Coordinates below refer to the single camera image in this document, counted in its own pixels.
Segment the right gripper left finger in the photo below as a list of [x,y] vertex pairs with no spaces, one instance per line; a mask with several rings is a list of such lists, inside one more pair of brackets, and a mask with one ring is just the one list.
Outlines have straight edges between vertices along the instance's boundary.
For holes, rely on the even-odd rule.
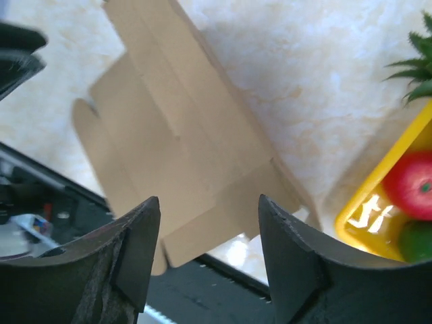
[[1,262],[2,323],[136,323],[159,234],[159,199],[38,257]]

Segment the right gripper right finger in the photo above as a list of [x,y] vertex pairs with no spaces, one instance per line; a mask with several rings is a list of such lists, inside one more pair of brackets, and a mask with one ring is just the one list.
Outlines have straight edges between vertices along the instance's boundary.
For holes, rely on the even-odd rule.
[[363,252],[265,195],[259,227],[276,323],[431,322],[431,261],[407,265]]

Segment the brown cardboard box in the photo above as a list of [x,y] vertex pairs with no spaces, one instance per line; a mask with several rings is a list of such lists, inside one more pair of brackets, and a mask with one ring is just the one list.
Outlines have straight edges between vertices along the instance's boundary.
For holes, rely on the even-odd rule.
[[108,1],[126,52],[73,121],[115,216],[150,196],[161,225],[152,272],[259,233],[259,196],[311,199],[177,1]]

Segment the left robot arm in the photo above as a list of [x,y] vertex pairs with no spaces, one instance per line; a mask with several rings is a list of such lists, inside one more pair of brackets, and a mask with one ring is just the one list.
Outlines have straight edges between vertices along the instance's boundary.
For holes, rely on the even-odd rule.
[[36,52],[47,43],[38,30],[1,22],[1,100],[45,68]]

